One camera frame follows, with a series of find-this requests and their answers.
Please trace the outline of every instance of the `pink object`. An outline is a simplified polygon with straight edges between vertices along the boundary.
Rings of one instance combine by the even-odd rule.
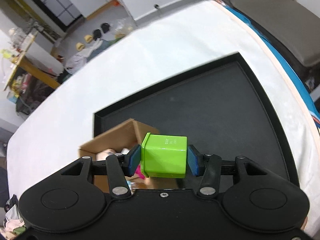
[[[136,169],[136,172],[135,172],[135,173],[138,174],[141,179],[145,179],[145,178],[146,178],[146,177],[141,173],[140,164],[138,165],[138,168]]]

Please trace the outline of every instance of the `cardboard flap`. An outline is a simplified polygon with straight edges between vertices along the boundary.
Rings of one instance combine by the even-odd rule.
[[[145,138],[145,136],[148,132],[150,132],[151,134],[160,134],[158,129],[156,129],[152,126],[146,125],[142,122],[138,122],[136,120],[133,121],[133,126],[134,126],[134,130],[135,130],[137,142],[139,144],[141,144],[143,142],[143,139]]]
[[[132,142],[137,141],[133,122],[134,119],[128,119],[81,145],[80,149],[99,153],[108,148],[114,149],[117,152],[121,152],[123,148],[131,148]]]

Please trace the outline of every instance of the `gray chair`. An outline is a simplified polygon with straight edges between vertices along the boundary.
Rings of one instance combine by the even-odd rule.
[[[320,66],[320,18],[294,0],[223,0],[245,14],[306,79]]]

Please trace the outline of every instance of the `green plastic container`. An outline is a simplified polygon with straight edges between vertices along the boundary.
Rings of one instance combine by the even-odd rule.
[[[147,133],[141,144],[141,173],[145,177],[184,178],[187,137]]]

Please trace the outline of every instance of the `white table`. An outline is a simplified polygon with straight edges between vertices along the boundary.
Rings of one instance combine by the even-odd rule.
[[[239,51],[273,104],[288,138],[301,188],[311,202],[306,231],[320,228],[320,139],[283,68],[247,25],[212,1],[136,30],[62,84],[8,145],[10,195],[21,194],[78,158],[92,138],[93,113],[190,68]]]

